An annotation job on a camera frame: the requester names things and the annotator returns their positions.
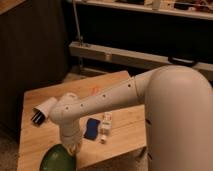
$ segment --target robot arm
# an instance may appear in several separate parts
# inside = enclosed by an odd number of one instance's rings
[[[161,67],[94,96],[73,97],[67,94],[50,112],[68,149],[80,141],[80,117],[145,104],[149,171],[213,170],[213,93],[197,71]]]

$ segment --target green bowl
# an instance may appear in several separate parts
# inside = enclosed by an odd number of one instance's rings
[[[76,156],[69,155],[61,144],[57,144],[44,155],[40,171],[76,171],[76,163]]]

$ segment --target floor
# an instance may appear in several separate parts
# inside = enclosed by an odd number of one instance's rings
[[[72,67],[64,82],[84,79],[86,77],[106,74],[106,71]],[[81,171],[148,171],[146,155],[139,158],[141,149],[112,158],[110,160],[81,169]],[[8,137],[0,128],[0,171],[16,171],[18,144]]]

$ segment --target wooden table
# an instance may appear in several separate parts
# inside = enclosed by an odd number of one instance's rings
[[[60,143],[58,126],[47,120],[39,128],[32,125],[32,108],[47,98],[59,98],[66,92],[73,92],[79,98],[93,94],[117,82],[129,78],[126,71],[63,83],[46,88],[28,91],[24,96],[21,137],[18,159],[18,171],[38,171],[40,162],[49,148]],[[102,119],[95,114],[80,119],[81,127],[86,126],[88,117]],[[144,107],[137,106],[112,111],[112,129],[106,144],[83,139],[81,152],[78,154],[78,168],[124,154],[146,146]]]
[[[26,0],[0,0],[0,15],[23,3]]]

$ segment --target black object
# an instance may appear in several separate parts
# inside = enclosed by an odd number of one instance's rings
[[[45,121],[46,117],[45,115],[38,111],[32,118],[31,118],[31,121],[37,125],[37,126],[40,126],[44,121]]]
[[[196,60],[191,61],[191,62],[190,61],[185,62],[185,61],[182,61],[180,59],[173,58],[173,57],[169,57],[168,61],[172,64],[183,65],[183,66],[188,66],[188,67],[192,67],[192,66],[194,66],[198,63],[198,61],[196,61]]]
[[[100,121],[97,119],[89,118],[87,120],[86,132],[84,134],[84,138],[89,140],[95,140],[98,135],[98,125]]]
[[[24,92],[61,82],[68,44],[59,1],[25,1],[0,15],[0,127],[17,141]]]

